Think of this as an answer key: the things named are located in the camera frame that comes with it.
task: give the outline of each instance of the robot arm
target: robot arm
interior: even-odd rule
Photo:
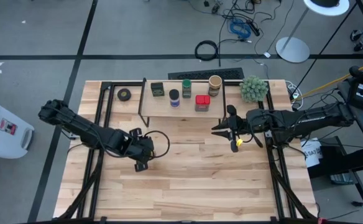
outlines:
[[[48,101],[38,116],[48,124],[59,125],[64,130],[79,135],[81,142],[89,148],[103,149],[113,157],[135,160],[136,172],[148,169],[148,161],[155,157],[151,138],[141,136],[140,128],[129,134],[120,129],[102,128],[74,113],[63,101]]]
[[[229,128],[230,131],[213,132],[212,134],[228,138],[231,149],[237,152],[236,136],[251,134],[252,139],[263,147],[255,133],[270,131],[275,145],[289,143],[293,138],[304,137],[312,131],[327,126],[347,127],[353,124],[354,117],[349,108],[343,103],[333,103],[319,108],[304,111],[277,111],[255,109],[246,113],[246,119],[236,114],[233,105],[227,106],[229,117],[221,124],[212,128],[220,130]]]

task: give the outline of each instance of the potted plant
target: potted plant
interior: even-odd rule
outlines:
[[[247,103],[263,101],[269,87],[267,83],[256,76],[249,76],[239,84],[241,97]]]

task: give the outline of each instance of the black keyboard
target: black keyboard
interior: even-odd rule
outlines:
[[[240,80],[245,78],[242,68],[225,68],[215,70],[203,70],[194,72],[168,73],[169,80],[207,80],[212,75],[218,75],[225,80]]]

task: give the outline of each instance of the yellow cable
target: yellow cable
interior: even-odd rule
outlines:
[[[299,96],[298,98],[294,99],[294,101],[295,101],[295,100],[300,100],[302,97],[304,98],[304,97],[306,97],[306,96],[308,96],[308,95],[310,95],[310,94],[312,94],[312,93],[314,93],[314,92],[317,92],[318,90],[322,90],[323,88],[326,88],[326,87],[328,87],[328,86],[330,86],[330,85],[332,85],[332,84],[334,84],[334,83],[337,83],[337,82],[343,81],[343,80],[345,80],[345,79],[349,78],[349,76],[350,76],[350,74],[347,74],[347,75],[345,75],[345,76],[343,76],[343,77],[341,77],[341,78],[335,79],[335,80],[333,80],[333,81],[331,81],[331,82],[329,82],[329,83],[327,83],[327,84],[325,84],[325,85],[323,85],[323,86],[320,86],[320,87],[318,87],[318,88],[315,88],[314,90],[310,90],[309,92],[307,92],[307,93],[305,93],[305,94],[303,94],[303,95]]]

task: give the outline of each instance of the red box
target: red box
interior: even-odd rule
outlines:
[[[211,104],[211,97],[209,95],[195,96],[195,111],[208,111],[210,104]]]

